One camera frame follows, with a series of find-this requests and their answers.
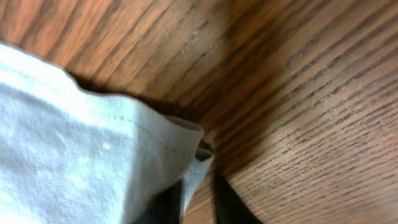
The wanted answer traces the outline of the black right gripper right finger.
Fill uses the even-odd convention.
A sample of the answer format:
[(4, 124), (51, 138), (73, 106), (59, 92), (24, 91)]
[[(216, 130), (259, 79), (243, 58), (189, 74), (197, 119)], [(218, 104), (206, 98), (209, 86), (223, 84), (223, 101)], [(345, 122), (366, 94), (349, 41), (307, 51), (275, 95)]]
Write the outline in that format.
[(228, 181), (218, 174), (213, 178), (213, 198), (217, 224), (262, 224)]

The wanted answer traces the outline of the light blue printed t-shirt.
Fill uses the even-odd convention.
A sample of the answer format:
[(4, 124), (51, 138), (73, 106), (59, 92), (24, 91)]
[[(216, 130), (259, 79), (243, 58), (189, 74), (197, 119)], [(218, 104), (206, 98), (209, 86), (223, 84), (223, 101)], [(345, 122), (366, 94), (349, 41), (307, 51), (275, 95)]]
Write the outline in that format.
[(213, 161), (202, 128), (1, 45), (1, 222), (134, 223), (182, 181), (182, 221)]

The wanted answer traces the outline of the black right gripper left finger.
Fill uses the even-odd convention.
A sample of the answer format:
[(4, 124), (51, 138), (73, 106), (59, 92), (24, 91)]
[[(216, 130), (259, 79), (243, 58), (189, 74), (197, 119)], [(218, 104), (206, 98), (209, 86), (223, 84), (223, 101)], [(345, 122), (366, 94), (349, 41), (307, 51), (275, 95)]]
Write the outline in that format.
[(180, 224), (182, 181), (156, 195), (134, 224)]

